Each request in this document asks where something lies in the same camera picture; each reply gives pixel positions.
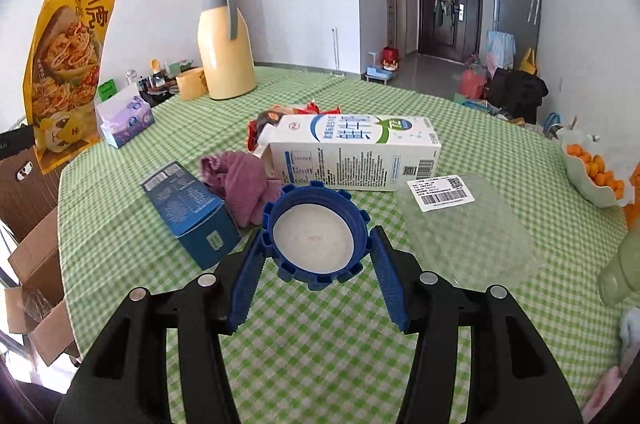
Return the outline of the green bowl of oranges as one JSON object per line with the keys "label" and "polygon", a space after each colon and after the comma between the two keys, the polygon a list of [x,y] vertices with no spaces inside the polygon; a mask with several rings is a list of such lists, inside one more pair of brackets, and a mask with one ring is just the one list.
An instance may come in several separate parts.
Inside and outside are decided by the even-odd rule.
{"label": "green bowl of oranges", "polygon": [[567,178],[578,193],[598,208],[624,207],[634,201],[634,163],[596,136],[577,129],[556,132]]}

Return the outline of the black bag on floor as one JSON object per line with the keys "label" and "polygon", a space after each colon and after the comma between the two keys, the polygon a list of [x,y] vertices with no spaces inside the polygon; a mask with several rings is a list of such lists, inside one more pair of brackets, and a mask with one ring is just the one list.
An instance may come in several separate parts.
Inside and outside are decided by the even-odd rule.
{"label": "black bag on floor", "polygon": [[487,100],[512,118],[536,124],[538,107],[549,94],[544,80],[522,70],[497,68],[488,84]]}

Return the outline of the dark blue small box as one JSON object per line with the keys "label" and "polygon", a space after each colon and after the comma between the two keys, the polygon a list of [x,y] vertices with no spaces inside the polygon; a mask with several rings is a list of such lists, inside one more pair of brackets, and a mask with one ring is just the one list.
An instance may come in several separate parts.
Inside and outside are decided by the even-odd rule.
{"label": "dark blue small box", "polygon": [[217,265],[241,240],[224,200],[178,162],[157,169],[140,185],[172,235],[202,270]]}

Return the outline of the brown wooden chair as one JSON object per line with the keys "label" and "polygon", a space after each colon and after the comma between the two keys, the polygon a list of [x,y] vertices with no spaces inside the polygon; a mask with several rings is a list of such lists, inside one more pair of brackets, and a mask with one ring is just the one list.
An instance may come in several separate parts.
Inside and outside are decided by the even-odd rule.
{"label": "brown wooden chair", "polygon": [[1,133],[0,215],[17,242],[58,205],[61,171],[41,172],[32,126]]}

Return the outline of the yellow cup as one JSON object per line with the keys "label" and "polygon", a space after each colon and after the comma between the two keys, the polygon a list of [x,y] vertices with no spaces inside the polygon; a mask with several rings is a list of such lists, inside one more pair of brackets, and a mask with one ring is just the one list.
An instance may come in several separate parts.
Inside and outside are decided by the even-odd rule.
{"label": "yellow cup", "polygon": [[195,67],[176,77],[180,98],[191,101],[208,93],[204,69]]}

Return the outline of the cardboard trash box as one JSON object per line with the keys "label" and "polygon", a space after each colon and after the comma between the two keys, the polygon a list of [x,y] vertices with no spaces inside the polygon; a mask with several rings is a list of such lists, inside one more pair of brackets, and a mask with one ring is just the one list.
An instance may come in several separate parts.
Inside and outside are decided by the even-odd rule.
{"label": "cardboard trash box", "polygon": [[60,355],[78,360],[62,281],[56,209],[17,245],[9,264],[18,279],[4,294],[9,332],[27,336],[46,366]]}

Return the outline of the green frosted glass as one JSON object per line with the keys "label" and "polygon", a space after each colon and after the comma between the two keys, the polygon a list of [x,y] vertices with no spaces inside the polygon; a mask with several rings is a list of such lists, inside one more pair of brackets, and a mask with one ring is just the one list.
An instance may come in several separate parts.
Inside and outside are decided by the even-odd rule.
{"label": "green frosted glass", "polygon": [[598,293],[605,306],[614,306],[639,292],[639,236],[639,222],[636,222],[620,242],[616,254],[598,275]]}

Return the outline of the red plastic bag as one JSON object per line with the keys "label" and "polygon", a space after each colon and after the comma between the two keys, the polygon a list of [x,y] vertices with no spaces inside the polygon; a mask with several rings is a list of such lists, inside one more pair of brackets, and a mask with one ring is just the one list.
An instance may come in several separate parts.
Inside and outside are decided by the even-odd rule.
{"label": "red plastic bag", "polygon": [[468,67],[460,78],[458,93],[469,100],[483,98],[487,84],[487,70],[484,67]]}

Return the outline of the purple tissue pack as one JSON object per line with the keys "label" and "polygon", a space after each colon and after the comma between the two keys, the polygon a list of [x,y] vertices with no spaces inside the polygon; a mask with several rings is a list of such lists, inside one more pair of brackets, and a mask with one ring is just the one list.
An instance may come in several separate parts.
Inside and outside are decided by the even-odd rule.
{"label": "purple tissue pack", "polygon": [[155,121],[151,105],[143,100],[135,84],[98,104],[96,116],[102,138],[116,149],[151,127]]}

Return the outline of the yellow thermos jug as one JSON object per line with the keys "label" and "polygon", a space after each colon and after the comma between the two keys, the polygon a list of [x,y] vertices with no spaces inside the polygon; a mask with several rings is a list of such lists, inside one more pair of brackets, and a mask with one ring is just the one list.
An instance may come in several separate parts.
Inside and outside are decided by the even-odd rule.
{"label": "yellow thermos jug", "polygon": [[213,100],[237,98],[257,87],[250,34],[236,0],[202,0],[198,50]]}

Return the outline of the white milk carton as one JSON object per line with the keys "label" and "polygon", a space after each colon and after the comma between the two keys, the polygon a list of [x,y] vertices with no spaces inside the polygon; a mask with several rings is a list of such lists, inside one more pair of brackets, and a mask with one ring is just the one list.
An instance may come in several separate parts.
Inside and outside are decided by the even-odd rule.
{"label": "white milk carton", "polygon": [[259,131],[258,149],[285,184],[393,192],[434,175],[442,151],[426,117],[284,115]]}

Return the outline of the blue ribbed jar lid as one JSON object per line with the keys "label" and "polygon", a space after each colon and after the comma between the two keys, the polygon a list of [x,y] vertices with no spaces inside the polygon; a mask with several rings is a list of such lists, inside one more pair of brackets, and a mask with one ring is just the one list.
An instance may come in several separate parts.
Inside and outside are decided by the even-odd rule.
{"label": "blue ribbed jar lid", "polygon": [[322,291],[363,270],[362,259],[372,249],[369,222],[369,214],[345,190],[330,189],[321,181],[303,187],[288,184],[264,207],[260,237],[281,280]]}

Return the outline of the purple crumpled towel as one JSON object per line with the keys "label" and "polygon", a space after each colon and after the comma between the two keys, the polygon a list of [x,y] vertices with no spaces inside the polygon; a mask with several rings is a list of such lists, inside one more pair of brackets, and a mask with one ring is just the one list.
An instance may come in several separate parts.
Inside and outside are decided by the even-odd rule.
{"label": "purple crumpled towel", "polygon": [[226,203],[239,228],[262,224],[267,203],[281,195],[282,182],[267,175],[264,163],[255,155],[225,151],[200,159],[203,183]]}

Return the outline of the clear plastic clamshell container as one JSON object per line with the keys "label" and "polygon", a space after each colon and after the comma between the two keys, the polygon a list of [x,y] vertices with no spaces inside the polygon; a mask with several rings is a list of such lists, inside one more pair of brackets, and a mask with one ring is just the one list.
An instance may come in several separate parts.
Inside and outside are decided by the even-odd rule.
{"label": "clear plastic clamshell container", "polygon": [[482,176],[411,180],[395,197],[421,267],[457,287],[512,291],[544,264],[524,223]]}

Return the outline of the dark entrance door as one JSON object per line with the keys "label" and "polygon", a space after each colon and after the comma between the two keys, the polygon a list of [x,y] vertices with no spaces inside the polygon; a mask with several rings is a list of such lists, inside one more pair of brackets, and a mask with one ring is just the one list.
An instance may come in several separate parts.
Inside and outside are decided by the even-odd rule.
{"label": "dark entrance door", "polygon": [[418,51],[463,63],[480,53],[483,0],[420,0]]}

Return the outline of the yellow noodle snack bag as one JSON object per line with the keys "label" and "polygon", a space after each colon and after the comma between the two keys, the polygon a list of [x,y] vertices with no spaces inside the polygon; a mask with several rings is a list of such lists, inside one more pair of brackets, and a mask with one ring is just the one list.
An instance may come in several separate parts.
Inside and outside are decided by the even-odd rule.
{"label": "yellow noodle snack bag", "polygon": [[99,141],[94,99],[115,0],[44,0],[23,81],[35,155],[50,173]]}

